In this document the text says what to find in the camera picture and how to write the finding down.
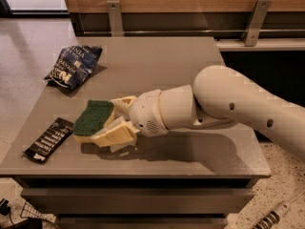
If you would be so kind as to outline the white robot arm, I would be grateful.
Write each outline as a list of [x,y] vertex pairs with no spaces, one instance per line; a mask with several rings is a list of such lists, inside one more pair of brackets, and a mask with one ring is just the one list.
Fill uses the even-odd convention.
[[114,112],[92,136],[99,147],[127,146],[139,135],[165,135],[179,128],[211,130],[241,123],[305,158],[305,109],[229,67],[212,65],[192,85],[116,98],[111,104]]

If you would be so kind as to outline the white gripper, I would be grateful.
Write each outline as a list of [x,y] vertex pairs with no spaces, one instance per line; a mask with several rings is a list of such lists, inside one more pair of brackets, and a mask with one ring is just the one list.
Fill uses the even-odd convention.
[[91,141],[99,148],[124,148],[135,145],[137,134],[147,137],[165,135],[165,127],[160,113],[160,90],[146,92],[138,96],[112,99],[116,115],[120,116],[108,127],[91,136]]

